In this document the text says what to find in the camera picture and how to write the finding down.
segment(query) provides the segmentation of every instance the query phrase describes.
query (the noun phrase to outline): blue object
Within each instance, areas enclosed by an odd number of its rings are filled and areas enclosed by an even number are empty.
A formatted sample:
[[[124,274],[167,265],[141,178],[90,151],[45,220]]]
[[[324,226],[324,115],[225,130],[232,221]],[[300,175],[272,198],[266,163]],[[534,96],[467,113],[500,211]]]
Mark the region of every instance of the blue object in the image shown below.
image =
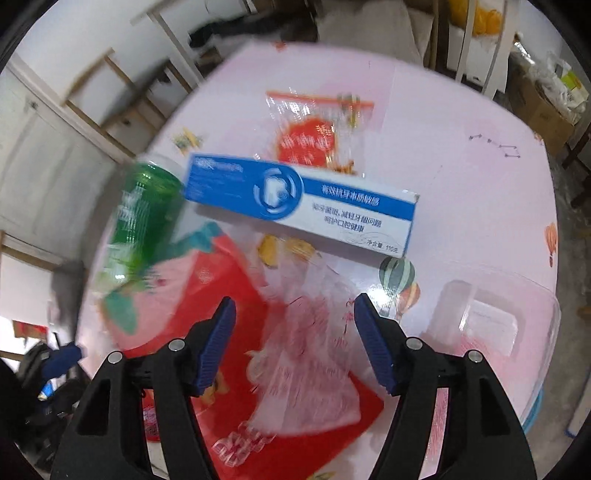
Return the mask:
[[[41,393],[45,395],[45,398],[49,398],[53,395],[53,385],[51,384],[51,382],[47,382],[45,384],[45,387],[43,387]]]
[[[73,343],[68,343],[59,350],[53,350],[41,367],[43,380],[47,382],[52,378],[65,375],[80,359],[82,359],[82,350]]]
[[[375,323],[374,306],[368,305],[365,296],[355,299],[353,307],[355,325],[368,354],[374,373],[380,385],[392,394],[397,385],[392,367],[394,362],[386,341]]]
[[[414,203],[310,175],[284,164],[195,153],[184,195],[263,220],[281,220],[294,213],[303,197],[314,196],[413,221]]]
[[[216,311],[214,318],[216,316],[216,326],[199,356],[199,370],[195,379],[199,395],[203,395],[205,389],[213,384],[223,353],[230,341],[234,325],[236,325],[236,304],[234,301],[228,300],[219,314]]]
[[[534,404],[531,406],[530,414],[527,416],[525,421],[523,422],[523,431],[524,433],[528,433],[530,431],[531,426],[534,424],[536,418],[538,418],[538,413],[542,408],[542,400],[544,399],[544,389],[540,388],[540,393],[535,398]]]
[[[291,214],[302,179],[287,165],[222,155],[193,154],[185,198],[264,220]]]

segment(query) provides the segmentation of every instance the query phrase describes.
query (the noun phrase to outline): red label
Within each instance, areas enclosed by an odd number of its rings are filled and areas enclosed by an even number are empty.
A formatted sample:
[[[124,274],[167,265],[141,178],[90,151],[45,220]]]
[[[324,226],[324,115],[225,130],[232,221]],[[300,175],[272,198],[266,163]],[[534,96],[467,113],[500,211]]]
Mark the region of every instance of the red label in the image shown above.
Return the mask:
[[[335,132],[331,122],[310,118],[292,124],[277,145],[277,158],[283,163],[324,167],[335,151]]]

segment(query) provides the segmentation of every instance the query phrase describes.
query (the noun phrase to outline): toothpaste box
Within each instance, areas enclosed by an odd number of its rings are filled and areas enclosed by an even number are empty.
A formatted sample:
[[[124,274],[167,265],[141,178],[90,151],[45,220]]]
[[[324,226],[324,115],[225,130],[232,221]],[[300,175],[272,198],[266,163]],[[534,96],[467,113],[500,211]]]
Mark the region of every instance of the toothpaste box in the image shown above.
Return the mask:
[[[322,168],[193,154],[185,198],[392,257],[404,255],[418,195]]]

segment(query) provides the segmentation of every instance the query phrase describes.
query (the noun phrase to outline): green bottle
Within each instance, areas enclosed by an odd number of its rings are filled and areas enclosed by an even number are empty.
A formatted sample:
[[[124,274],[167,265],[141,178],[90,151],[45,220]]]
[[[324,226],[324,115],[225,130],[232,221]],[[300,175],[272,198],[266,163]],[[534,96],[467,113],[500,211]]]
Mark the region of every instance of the green bottle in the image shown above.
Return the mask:
[[[96,286],[99,291],[108,293],[136,279],[165,250],[184,202],[180,170],[165,157],[138,157],[115,212],[115,230]]]

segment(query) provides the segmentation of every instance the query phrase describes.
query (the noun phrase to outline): screw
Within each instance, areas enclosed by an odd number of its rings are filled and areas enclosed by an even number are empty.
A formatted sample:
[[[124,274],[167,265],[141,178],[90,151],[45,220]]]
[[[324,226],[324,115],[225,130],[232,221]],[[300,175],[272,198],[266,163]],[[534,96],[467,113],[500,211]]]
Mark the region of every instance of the screw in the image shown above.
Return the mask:
[[[173,352],[178,352],[184,348],[184,340],[181,340],[180,338],[174,339],[168,344],[168,348]]]
[[[407,347],[411,350],[420,350],[421,348],[423,348],[423,343],[418,338],[410,337],[409,339],[407,339]]]
[[[468,358],[474,363],[479,364],[480,362],[482,362],[482,359],[484,357],[478,350],[470,350],[468,352]]]
[[[123,359],[123,354],[121,352],[111,352],[107,357],[107,360],[110,364],[118,364]]]

